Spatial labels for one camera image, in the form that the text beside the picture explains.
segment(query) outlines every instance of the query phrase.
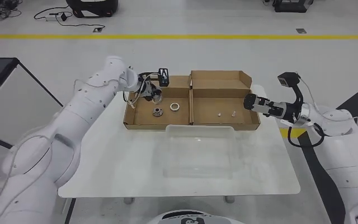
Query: white table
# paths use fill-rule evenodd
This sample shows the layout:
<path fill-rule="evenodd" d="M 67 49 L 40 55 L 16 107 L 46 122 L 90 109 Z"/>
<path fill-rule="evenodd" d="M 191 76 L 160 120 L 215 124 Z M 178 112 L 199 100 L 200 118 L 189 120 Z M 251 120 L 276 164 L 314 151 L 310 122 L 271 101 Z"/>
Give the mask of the white table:
<path fill-rule="evenodd" d="M 252 91 L 266 97 L 261 86 Z M 165 178 L 159 141 L 164 131 L 127 130 L 118 94 L 82 141 L 81 162 L 59 189 L 64 198 L 297 194 L 295 171 L 274 118 L 260 114 L 256 131 L 237 131 L 240 169 L 232 179 Z"/>

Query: open cardboard box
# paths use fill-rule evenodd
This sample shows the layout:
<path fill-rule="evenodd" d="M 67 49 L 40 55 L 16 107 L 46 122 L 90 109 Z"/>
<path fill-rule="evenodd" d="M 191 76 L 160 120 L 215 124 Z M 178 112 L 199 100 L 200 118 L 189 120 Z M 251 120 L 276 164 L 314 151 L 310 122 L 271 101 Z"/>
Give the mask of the open cardboard box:
<path fill-rule="evenodd" d="M 260 125 L 258 114 L 243 107 L 251 82 L 242 71 L 192 71 L 190 76 L 170 76 L 169 86 L 162 87 L 163 101 L 154 105 L 140 98 L 135 109 L 127 105 L 123 123 L 127 129 L 165 130 L 169 124 L 183 124 L 256 130 Z M 173 102 L 180 105 L 177 112 L 169 108 Z M 154 108 L 162 108 L 163 115 L 153 116 Z"/>
<path fill-rule="evenodd" d="M 258 114 L 243 107 L 245 96 L 251 92 L 249 75 L 242 71 L 192 71 L 190 77 L 193 125 L 231 126 L 235 130 L 258 128 Z"/>
<path fill-rule="evenodd" d="M 165 130 L 169 124 L 191 123 L 191 91 L 190 79 L 188 76 L 171 76 L 168 87 L 162 87 L 163 100 L 159 105 L 155 105 L 151 101 L 148 102 L 144 98 L 139 98 L 134 104 L 135 109 L 127 105 L 123 123 L 127 129 L 159 129 Z M 134 94 L 129 95 L 130 99 L 134 98 Z M 176 102 L 180 108 L 177 112 L 170 110 L 170 105 Z M 153 116 L 153 109 L 161 108 L 162 116 Z"/>

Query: yellow floor line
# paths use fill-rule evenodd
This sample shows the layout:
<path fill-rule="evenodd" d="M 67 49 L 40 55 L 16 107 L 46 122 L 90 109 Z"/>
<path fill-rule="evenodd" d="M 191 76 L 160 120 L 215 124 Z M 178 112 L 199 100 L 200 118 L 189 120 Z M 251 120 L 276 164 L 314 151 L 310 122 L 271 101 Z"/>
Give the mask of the yellow floor line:
<path fill-rule="evenodd" d="M 246 34 L 0 34 L 0 39 L 157 39 L 157 40 L 358 40 L 358 35 Z"/>
<path fill-rule="evenodd" d="M 283 138 L 287 138 L 288 131 L 289 131 L 288 128 L 280 128 L 280 132 Z M 305 128 L 293 128 L 291 131 L 291 138 L 298 138 L 305 131 L 306 131 Z"/>

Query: transparent plastic bin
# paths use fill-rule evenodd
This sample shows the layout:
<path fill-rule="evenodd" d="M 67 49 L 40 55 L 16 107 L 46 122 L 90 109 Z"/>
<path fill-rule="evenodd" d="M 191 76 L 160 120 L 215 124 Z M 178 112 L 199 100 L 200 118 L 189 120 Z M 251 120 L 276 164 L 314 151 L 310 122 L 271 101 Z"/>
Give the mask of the transparent plastic bin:
<path fill-rule="evenodd" d="M 231 179 L 238 159 L 232 127 L 168 125 L 163 150 L 167 178 Z"/>

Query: washer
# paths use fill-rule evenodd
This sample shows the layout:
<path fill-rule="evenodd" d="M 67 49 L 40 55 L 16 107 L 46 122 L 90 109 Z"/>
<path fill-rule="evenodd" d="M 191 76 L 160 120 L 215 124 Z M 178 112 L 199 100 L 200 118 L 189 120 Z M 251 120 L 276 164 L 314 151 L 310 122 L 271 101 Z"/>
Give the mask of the washer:
<path fill-rule="evenodd" d="M 174 102 L 170 105 L 170 110 L 172 112 L 177 112 L 179 110 L 180 106 L 177 102 Z"/>

